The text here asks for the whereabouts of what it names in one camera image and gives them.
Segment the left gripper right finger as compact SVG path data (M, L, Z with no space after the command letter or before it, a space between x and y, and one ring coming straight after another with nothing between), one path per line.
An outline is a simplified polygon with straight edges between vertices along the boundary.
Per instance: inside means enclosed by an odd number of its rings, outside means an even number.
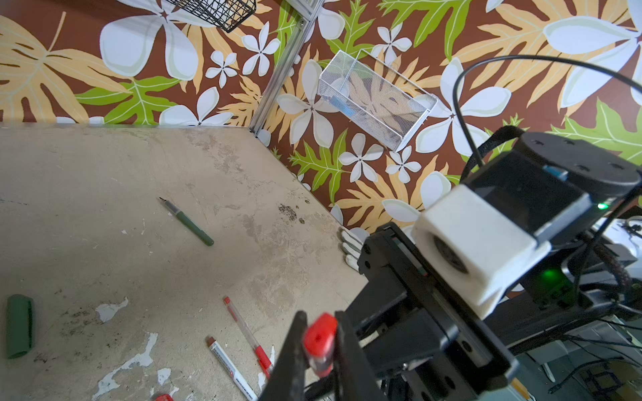
M338 321L335 337L334 376L336 400L386 400L345 312L334 314Z

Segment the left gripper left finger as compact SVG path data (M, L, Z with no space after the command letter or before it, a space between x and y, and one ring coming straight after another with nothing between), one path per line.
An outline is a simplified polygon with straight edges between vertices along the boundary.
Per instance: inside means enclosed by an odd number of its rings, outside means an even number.
M305 373L309 367L303 346L307 328L306 312L296 312L271 378L259 396L259 401L304 400Z

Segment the dark green pen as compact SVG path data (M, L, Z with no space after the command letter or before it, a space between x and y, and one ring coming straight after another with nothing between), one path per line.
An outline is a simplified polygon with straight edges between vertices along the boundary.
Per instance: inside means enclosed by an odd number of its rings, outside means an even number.
M214 245L214 240L205 233L204 230L197 226L181 209L165 198L158 197L158 199L164 207L169 210L170 214L174 215L174 217L179 220L185 228L197 236L205 245L208 247Z

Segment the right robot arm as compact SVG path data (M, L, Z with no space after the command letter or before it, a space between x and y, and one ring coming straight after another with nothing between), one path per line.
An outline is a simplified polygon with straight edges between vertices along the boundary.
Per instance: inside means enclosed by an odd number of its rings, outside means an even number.
M429 400L508 387L518 361L486 318L516 283L554 289L543 268L641 187L638 167L585 140L503 126L472 152L411 235L390 223L365 241L368 282L336 313L333 371L307 399L333 386L338 400L381 400L381 383L406 374Z

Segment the white brown-capped marker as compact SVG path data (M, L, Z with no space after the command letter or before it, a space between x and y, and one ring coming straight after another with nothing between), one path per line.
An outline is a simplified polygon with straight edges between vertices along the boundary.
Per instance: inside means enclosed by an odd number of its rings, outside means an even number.
M207 336L206 344L219 363L222 364L222 367L225 369L226 373L230 379L232 379L232 382L240 390L245 399L248 401L257 401L257 394L253 391L247 380L242 376L235 364L226 354L225 350L220 346L219 342L217 342L214 337Z

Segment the dark green pen cap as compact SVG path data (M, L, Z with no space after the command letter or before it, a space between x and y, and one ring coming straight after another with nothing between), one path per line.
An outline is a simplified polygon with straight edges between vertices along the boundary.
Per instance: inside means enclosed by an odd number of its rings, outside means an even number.
M7 303L7 356L18 359L25 356L33 347L33 299L22 294L14 294Z

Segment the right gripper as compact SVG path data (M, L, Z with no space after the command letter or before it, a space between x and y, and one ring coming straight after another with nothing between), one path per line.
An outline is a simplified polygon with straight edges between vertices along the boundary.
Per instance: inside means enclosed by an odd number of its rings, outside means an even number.
M366 238L368 282L347 308L364 353L394 400L478 400L510 386L519 363L445 284L398 225Z

